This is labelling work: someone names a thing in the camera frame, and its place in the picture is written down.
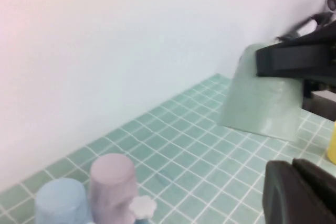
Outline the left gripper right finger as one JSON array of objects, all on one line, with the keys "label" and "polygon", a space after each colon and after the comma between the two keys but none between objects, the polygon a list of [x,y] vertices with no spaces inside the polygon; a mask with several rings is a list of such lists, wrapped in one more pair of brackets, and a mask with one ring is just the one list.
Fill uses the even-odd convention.
[{"label": "left gripper right finger", "polygon": [[294,159],[293,223],[335,223],[335,177],[306,159]]}]

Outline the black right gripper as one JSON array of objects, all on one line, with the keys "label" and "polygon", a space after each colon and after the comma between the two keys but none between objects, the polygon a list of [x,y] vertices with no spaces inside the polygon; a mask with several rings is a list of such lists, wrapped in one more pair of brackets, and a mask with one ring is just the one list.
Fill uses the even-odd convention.
[{"label": "black right gripper", "polygon": [[257,76],[302,77],[304,95],[335,89],[335,24],[256,51]]}]

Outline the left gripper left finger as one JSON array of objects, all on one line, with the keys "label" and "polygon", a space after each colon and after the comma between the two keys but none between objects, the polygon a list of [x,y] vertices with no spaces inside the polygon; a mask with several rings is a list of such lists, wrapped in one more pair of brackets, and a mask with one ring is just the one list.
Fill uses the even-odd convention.
[{"label": "left gripper left finger", "polygon": [[292,162],[269,161],[262,196],[265,223],[293,223],[296,171]]}]

